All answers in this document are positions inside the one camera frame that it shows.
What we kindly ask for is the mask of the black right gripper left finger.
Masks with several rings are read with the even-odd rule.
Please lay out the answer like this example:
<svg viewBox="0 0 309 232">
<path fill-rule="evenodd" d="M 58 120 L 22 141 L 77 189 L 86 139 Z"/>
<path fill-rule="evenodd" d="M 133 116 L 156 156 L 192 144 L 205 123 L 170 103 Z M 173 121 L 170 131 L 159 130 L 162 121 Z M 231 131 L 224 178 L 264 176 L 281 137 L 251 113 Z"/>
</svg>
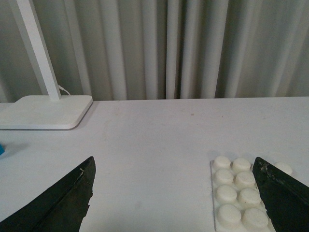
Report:
<svg viewBox="0 0 309 232">
<path fill-rule="evenodd" d="M 77 232 L 93 196 L 95 160 L 89 157 L 0 223 L 2 232 Z"/>
</svg>

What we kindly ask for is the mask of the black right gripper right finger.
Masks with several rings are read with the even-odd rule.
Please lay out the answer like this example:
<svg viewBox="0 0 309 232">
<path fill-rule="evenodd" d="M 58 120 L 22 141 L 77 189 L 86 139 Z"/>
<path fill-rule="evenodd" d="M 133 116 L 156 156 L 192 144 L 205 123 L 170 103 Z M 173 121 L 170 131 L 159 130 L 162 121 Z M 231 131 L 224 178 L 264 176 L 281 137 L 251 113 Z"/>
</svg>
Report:
<svg viewBox="0 0 309 232">
<path fill-rule="evenodd" d="M 277 232 L 309 230 L 309 188 L 261 157 L 253 164 L 261 199 Z"/>
</svg>

